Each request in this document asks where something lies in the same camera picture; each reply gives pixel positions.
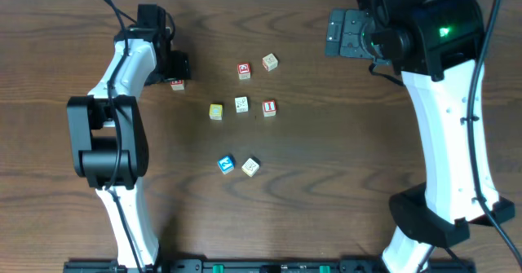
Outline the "red letter I block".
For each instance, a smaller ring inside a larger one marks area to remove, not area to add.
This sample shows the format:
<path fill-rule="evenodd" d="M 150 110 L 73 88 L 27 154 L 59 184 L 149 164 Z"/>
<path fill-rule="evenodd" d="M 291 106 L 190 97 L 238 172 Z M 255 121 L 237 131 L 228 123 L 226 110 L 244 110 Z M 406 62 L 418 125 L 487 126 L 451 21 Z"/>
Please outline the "red letter I block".
<path fill-rule="evenodd" d="M 263 115 L 265 117 L 272 117 L 276 115 L 277 107 L 275 100 L 266 100 L 262 102 Z"/>

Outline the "yellow wooden block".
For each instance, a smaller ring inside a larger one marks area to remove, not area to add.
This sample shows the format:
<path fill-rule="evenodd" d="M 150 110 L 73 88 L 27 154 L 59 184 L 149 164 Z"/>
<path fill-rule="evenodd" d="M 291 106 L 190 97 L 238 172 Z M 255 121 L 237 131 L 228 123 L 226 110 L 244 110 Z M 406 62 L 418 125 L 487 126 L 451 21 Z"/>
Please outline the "yellow wooden block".
<path fill-rule="evenodd" d="M 223 119 L 223 105 L 213 103 L 209 108 L 209 117 L 211 120 L 222 120 Z"/>

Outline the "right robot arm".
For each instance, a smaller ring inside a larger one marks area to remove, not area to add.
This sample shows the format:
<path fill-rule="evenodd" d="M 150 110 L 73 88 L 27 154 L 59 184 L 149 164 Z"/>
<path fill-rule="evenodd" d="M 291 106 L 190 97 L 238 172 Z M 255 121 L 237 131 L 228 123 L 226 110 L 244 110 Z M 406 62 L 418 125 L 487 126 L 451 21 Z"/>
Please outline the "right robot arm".
<path fill-rule="evenodd" d="M 396 224 L 375 272 L 473 272 L 452 256 L 430 263 L 470 236 L 470 225 L 500 230 L 515 216 L 491 178 L 481 87 L 501 0 L 484 17 L 476 0 L 357 0 L 330 13 L 325 54 L 367 59 L 369 72 L 393 67 L 390 81 L 413 102 L 427 178 L 389 200 Z"/>

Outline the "red letter A block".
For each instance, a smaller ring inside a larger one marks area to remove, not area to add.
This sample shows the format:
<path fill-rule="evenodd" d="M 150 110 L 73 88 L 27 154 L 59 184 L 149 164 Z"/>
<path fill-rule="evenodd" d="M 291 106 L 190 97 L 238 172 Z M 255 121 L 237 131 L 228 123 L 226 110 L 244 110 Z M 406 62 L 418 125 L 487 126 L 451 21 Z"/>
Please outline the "red letter A block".
<path fill-rule="evenodd" d="M 170 86 L 171 86 L 172 90 L 184 90 L 185 89 L 185 81 L 184 80 L 172 81 L 170 83 Z"/>

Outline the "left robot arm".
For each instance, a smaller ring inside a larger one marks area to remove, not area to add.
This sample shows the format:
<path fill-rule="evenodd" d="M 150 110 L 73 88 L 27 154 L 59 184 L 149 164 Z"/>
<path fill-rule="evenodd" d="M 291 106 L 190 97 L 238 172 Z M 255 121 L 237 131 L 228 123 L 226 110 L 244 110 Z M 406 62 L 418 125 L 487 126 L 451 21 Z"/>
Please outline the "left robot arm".
<path fill-rule="evenodd" d="M 100 82 L 67 103 L 73 168 L 108 213 L 117 258 L 71 260 L 66 272 L 159 272 L 159 240 L 144 199 L 148 141 L 138 100 L 146 86 L 186 81 L 188 55 L 174 51 L 173 18 L 156 4 L 140 4 L 137 21 L 114 38 L 114 55 Z"/>

